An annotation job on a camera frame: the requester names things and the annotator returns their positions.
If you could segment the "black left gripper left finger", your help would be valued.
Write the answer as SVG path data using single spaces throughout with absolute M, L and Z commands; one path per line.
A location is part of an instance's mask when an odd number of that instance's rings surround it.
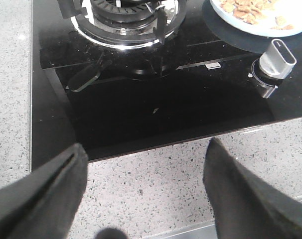
M 0 239 L 64 239 L 87 186 L 88 156 L 76 143 L 0 189 Z

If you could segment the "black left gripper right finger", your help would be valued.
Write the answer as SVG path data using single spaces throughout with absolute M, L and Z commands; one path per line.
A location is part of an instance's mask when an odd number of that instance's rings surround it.
M 209 142 L 203 183 L 220 239 L 302 239 L 302 203 L 280 192 Z

